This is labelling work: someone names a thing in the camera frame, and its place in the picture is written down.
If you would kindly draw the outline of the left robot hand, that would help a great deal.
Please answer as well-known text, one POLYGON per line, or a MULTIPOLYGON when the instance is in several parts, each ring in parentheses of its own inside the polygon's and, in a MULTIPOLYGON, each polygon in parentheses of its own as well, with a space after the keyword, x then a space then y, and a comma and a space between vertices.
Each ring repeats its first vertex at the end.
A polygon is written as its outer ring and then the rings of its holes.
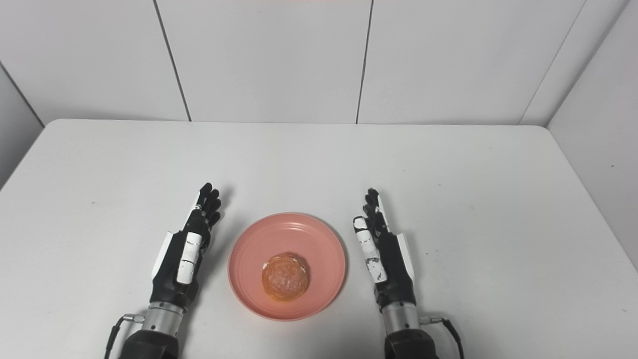
POLYGON ((200 289, 198 271, 210 247, 212 229, 221 218, 219 196, 219 190, 206 182, 182 230, 162 244, 153 271, 151 304, 166 302, 183 311, 193 304, 200 289))

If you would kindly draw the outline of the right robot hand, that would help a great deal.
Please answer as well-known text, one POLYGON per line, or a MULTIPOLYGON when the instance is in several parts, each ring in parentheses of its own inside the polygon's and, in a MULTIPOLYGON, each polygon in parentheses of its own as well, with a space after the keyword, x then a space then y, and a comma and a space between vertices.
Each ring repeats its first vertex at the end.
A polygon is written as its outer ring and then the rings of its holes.
POLYGON ((364 214, 353 219, 353 229, 374 283, 379 311, 392 304, 416 304, 413 272, 409 270, 402 247, 405 241, 390 230, 381 195, 369 188, 362 207, 364 214))

